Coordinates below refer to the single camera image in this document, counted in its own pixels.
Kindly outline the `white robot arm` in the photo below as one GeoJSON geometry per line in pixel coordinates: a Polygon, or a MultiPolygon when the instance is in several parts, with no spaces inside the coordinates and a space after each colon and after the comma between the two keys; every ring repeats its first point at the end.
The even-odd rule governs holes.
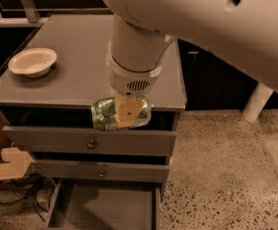
{"type": "Polygon", "coordinates": [[[150,72],[168,37],[213,53],[278,93],[278,0],[103,0],[114,14],[112,87],[150,72]]]}

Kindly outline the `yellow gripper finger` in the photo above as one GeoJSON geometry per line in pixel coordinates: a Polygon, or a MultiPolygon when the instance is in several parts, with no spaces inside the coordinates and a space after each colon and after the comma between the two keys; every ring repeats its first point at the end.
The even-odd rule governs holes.
{"type": "Polygon", "coordinates": [[[117,127],[132,127],[142,110],[142,101],[138,96],[120,94],[114,89],[111,89],[111,94],[114,98],[117,127]]]}

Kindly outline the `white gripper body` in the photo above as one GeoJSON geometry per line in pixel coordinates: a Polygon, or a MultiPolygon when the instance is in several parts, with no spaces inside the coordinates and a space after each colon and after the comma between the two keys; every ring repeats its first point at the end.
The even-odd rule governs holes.
{"type": "Polygon", "coordinates": [[[139,96],[150,93],[162,66],[153,55],[108,52],[106,69],[111,87],[122,95],[139,96]]]}

